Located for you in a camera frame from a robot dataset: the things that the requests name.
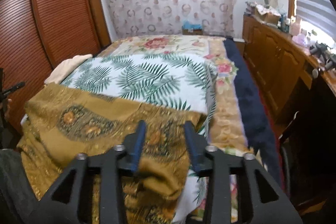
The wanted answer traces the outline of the left forearm dark sleeve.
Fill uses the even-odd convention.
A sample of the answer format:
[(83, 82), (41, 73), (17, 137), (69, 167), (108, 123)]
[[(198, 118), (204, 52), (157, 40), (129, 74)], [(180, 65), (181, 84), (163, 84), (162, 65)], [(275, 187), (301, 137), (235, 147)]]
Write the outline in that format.
[(28, 223), (38, 199), (27, 179), (20, 154), (2, 149), (0, 165), (1, 223)]

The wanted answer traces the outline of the person's left hand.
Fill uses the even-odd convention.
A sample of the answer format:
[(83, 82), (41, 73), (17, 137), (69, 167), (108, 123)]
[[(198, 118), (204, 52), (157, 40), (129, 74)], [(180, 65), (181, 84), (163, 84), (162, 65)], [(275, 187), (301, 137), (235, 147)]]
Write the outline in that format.
[(5, 100), (1, 102), (1, 110), (3, 110), (5, 120), (8, 120), (9, 118), (11, 103), (12, 103), (12, 100), (9, 98), (6, 98)]

